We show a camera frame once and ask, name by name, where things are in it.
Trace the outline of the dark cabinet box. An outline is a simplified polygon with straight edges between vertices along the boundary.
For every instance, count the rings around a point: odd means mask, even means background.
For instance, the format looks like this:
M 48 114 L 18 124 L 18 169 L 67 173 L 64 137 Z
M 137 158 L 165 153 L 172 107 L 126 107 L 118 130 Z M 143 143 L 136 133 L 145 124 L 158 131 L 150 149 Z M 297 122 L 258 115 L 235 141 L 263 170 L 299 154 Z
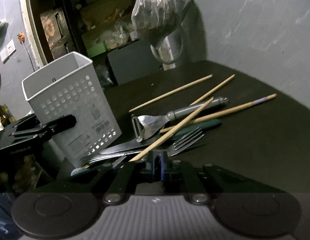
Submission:
M 155 59 L 148 41 L 137 40 L 108 53 L 108 61 L 118 85 L 158 73 L 162 65 Z

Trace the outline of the orange wall hook ornament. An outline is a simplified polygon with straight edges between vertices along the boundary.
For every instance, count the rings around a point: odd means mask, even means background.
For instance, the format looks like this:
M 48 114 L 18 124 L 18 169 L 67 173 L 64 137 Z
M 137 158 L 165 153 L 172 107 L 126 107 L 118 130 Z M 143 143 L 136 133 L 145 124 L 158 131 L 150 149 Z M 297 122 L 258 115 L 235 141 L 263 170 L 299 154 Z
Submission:
M 25 43 L 25 34 L 21 31 L 17 34 L 17 38 L 19 43 L 24 44 Z

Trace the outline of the white wall switch plate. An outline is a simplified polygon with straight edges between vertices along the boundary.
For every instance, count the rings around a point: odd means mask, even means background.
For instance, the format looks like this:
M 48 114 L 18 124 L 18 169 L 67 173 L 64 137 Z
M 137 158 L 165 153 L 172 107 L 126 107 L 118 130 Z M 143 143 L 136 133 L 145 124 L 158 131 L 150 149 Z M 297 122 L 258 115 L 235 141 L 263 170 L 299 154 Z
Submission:
M 0 58 L 2 63 L 5 63 L 9 57 L 16 51 L 14 40 L 11 40 L 1 51 Z

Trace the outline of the purple-banded wooden chopstick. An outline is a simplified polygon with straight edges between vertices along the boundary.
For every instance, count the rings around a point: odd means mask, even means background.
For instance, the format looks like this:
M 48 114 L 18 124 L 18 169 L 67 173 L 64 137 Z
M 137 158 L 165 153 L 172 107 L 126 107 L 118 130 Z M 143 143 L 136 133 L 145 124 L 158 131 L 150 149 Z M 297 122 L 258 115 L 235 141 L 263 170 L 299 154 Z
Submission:
M 198 123 L 203 122 L 203 121 L 208 121 L 208 120 L 211 120 L 211 119 L 214 119 L 214 118 L 218 118 L 218 117 L 221 117 L 221 116 L 230 115 L 232 113 L 236 113 L 236 112 L 242 111 L 244 109 L 247 109 L 247 108 L 250 108 L 250 107 L 254 107 L 254 106 L 257 106 L 257 105 L 262 104 L 262 103 L 265 103 L 265 102 L 267 102 L 269 100 L 272 100 L 272 99 L 276 98 L 276 96 L 277 96 L 277 94 L 274 93 L 274 94 L 271 94 L 269 96 L 265 96 L 265 97 L 262 97 L 260 99 L 254 100 L 254 101 L 250 101 L 250 102 L 247 102 L 247 103 L 239 105 L 239 106 L 231 107 L 231 108 L 228 108 L 228 109 L 216 112 L 216 113 L 212 113 L 212 114 L 209 114 L 209 115 L 202 116 L 200 118 L 191 119 L 190 121 L 187 122 L 187 124 L 190 124 L 190 125 L 198 124 Z

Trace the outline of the bottles on side shelf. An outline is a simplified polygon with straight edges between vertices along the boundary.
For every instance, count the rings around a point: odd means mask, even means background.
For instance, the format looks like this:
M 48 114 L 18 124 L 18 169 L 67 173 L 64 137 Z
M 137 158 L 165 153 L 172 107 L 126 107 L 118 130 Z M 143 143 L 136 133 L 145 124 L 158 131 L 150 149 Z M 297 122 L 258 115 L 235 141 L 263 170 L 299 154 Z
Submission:
M 0 104 L 0 131 L 15 121 L 12 113 L 6 105 Z

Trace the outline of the steel peeler with grey handle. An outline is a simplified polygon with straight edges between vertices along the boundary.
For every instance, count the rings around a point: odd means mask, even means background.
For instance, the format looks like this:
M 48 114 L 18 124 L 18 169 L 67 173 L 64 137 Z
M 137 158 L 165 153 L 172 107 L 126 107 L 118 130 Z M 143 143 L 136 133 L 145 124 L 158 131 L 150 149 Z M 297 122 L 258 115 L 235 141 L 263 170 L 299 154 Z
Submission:
M 229 99 L 227 97 L 218 96 L 214 98 L 211 103 L 207 105 L 206 109 L 208 108 L 218 109 L 221 108 L 222 106 L 225 107 L 228 104 L 228 102 Z M 202 105 L 203 103 L 198 103 L 192 106 L 170 111 L 165 115 L 157 115 L 157 116 L 132 115 L 132 125 L 136 137 L 135 139 L 137 139 L 138 142 L 150 139 L 154 135 L 158 134 L 159 131 L 170 121 L 186 117 L 187 115 L 189 115 Z

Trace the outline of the green box on shelf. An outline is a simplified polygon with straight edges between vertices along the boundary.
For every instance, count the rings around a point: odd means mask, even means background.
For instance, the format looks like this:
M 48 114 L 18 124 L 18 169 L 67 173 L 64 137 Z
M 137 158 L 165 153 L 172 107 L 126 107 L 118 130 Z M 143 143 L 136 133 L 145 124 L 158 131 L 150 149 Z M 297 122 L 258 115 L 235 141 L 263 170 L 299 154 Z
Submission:
M 89 58 L 95 57 L 102 53 L 105 53 L 108 50 L 107 45 L 105 43 L 98 43 L 87 49 L 87 55 Z

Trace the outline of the plain wooden chopstick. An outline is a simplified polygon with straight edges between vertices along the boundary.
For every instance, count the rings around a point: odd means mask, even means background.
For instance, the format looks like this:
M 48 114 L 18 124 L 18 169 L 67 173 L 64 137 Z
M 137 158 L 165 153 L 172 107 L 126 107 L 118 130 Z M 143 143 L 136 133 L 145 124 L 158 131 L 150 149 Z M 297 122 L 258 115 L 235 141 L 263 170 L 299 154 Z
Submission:
M 193 103 L 190 104 L 190 106 L 195 105 L 197 103 L 202 102 L 204 99 L 206 99 L 208 96 L 211 96 L 214 92 L 216 92 L 217 90 L 221 89 L 223 86 L 225 86 L 226 84 L 228 84 L 230 81 L 232 81 L 235 78 L 235 74 L 231 75 L 230 77 L 228 77 L 227 79 L 225 79 L 223 82 L 221 82 L 220 84 L 218 84 L 216 87 L 214 87 L 213 89 L 209 90 L 207 93 L 205 93 L 204 95 L 202 95 L 200 98 L 198 98 L 197 100 L 195 100 Z
M 138 105 L 137 107 L 134 107 L 134 108 L 130 109 L 128 112 L 129 112 L 129 113 L 132 113 L 132 112 L 134 112 L 134 111 L 136 111 L 136 110 L 138 110 L 138 109 L 141 109 L 141 108 L 143 108 L 143 107 L 145 107 L 145 106 L 147 106 L 147 105 L 150 105 L 150 104 L 152 104 L 152 103 L 154 103 L 154 102 L 157 102 L 157 101 L 159 101 L 159 100 L 161 100 L 161 99 L 167 98 L 167 97 L 170 96 L 170 95 L 173 95 L 173 94 L 175 94 L 175 93 L 177 93 L 177 92 L 180 92 L 180 91 L 182 91 L 182 90 L 184 90 L 184 89 L 187 89 L 187 88 L 190 88 L 190 87 L 192 87 L 192 86 L 194 86 L 194 85 L 197 85 L 197 84 L 199 84 L 199 83 L 201 83 L 201 82 L 203 82 L 203 81 L 206 81 L 206 80 L 208 80 L 208 79 L 210 79 L 210 78 L 212 78 L 212 77 L 213 77 L 213 75 L 210 74 L 210 75 L 207 75 L 207 76 L 202 77 L 202 78 L 200 78 L 200 79 L 197 79 L 197 80 L 195 80 L 195 81 L 192 81 L 192 82 L 190 82 L 190 83 L 187 83 L 186 85 L 183 85 L 183 86 L 181 86 L 181 87 L 178 87 L 178 88 L 176 88 L 176 89 L 173 89 L 173 90 L 171 90 L 171 91 L 169 91 L 169 92 L 167 92 L 167 93 L 165 93 L 165 94 L 162 94 L 162 95 L 160 95 L 160 96 L 157 96 L 156 98 L 154 98 L 154 99 L 152 99 L 152 100 L 149 100 L 149 101 L 147 101 L 147 102 L 145 102 L 145 103 L 143 103 L 143 104 L 141 104 L 141 105 Z

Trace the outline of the white perforated utensil caddy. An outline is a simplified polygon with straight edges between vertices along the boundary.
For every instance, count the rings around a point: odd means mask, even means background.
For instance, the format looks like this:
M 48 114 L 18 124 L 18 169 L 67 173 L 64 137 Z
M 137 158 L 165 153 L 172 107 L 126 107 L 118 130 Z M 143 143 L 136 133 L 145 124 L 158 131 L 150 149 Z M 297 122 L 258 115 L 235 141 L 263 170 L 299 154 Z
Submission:
M 41 123 L 76 118 L 73 128 L 52 137 L 75 167 L 121 135 L 93 62 L 82 54 L 71 52 L 47 64 L 26 77 L 22 89 Z

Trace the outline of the clear plastic bag of contents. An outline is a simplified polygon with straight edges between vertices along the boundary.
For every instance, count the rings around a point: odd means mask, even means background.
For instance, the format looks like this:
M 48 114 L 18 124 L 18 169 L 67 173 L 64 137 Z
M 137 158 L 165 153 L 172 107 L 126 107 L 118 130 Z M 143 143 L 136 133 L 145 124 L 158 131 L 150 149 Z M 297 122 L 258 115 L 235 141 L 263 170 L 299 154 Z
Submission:
M 181 24 L 191 0 L 135 0 L 131 19 L 139 39 L 158 49 Z

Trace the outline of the green-handled utensil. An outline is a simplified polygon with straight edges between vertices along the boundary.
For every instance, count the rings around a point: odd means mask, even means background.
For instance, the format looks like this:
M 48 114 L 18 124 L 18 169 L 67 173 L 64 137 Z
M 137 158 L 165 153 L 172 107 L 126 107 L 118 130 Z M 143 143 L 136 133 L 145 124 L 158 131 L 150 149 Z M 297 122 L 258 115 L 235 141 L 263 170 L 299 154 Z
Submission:
M 175 133 L 175 135 L 171 137 L 171 139 L 177 140 L 181 138 L 182 136 L 186 135 L 187 133 L 195 130 L 196 128 L 201 128 L 203 131 L 208 131 L 209 129 L 213 129 L 221 125 L 222 125 L 222 122 L 219 119 L 211 119 L 208 121 L 203 121 L 198 124 L 193 124 L 193 125 L 182 128 L 180 131 Z

